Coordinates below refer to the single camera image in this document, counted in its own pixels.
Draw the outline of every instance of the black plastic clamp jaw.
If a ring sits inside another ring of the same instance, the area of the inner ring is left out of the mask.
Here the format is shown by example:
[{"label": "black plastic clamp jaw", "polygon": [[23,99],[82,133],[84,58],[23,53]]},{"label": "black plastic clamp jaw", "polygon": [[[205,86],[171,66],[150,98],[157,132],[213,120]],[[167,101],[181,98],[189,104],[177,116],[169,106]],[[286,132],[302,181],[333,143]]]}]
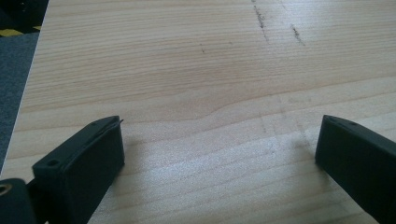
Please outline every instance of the black plastic clamp jaw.
[{"label": "black plastic clamp jaw", "polygon": [[85,126],[33,166],[28,185],[0,181],[0,222],[87,223],[124,165],[121,122]]},{"label": "black plastic clamp jaw", "polygon": [[355,122],[324,116],[316,162],[379,223],[396,223],[396,143]]}]

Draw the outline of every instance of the gray carpet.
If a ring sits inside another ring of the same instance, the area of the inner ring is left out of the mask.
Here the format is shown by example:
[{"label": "gray carpet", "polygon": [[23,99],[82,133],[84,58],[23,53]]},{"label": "gray carpet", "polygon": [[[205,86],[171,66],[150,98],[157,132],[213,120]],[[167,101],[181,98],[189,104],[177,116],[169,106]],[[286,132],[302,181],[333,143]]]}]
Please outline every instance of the gray carpet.
[{"label": "gray carpet", "polygon": [[0,38],[0,172],[39,33]]}]

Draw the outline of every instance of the black plastic piece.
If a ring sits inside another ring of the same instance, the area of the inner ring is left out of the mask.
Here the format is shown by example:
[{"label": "black plastic piece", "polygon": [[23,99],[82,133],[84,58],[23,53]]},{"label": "black plastic piece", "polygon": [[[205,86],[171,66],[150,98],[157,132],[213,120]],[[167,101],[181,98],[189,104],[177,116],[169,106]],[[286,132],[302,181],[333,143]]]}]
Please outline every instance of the black plastic piece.
[{"label": "black plastic piece", "polygon": [[0,181],[0,223],[36,224],[23,180],[13,178]]},{"label": "black plastic piece", "polygon": [[39,26],[44,20],[49,0],[0,0],[0,29],[18,29]]},{"label": "black plastic piece", "polygon": [[379,223],[396,223],[396,143],[325,115],[316,162]]},{"label": "black plastic piece", "polygon": [[[35,222],[87,223],[108,187],[124,165],[118,116],[99,119],[84,127],[33,166],[35,179],[18,188],[31,204]],[[19,216],[19,207],[10,208]],[[16,223],[14,220],[1,223]]]}]

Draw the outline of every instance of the table surface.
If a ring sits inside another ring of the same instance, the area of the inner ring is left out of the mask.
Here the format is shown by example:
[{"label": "table surface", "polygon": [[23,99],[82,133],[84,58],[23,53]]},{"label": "table surface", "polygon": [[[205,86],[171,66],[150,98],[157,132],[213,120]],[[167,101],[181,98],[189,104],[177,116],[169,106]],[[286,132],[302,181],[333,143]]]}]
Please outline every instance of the table surface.
[{"label": "table surface", "polygon": [[396,2],[51,0],[1,178],[120,115],[90,223],[375,223],[314,162],[324,114],[396,140]]}]

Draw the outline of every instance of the screw hole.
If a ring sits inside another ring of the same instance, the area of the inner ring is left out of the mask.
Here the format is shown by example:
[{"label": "screw hole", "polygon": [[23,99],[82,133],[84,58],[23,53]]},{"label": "screw hole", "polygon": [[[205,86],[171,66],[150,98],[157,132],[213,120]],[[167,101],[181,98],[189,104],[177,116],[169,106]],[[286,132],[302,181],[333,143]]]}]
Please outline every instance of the screw hole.
[{"label": "screw hole", "polygon": [[48,166],[56,166],[58,163],[59,163],[59,161],[57,161],[57,160],[51,160],[51,161],[47,162],[47,165]]},{"label": "screw hole", "polygon": [[0,185],[0,196],[7,194],[12,189],[12,185],[10,184],[2,184]]}]

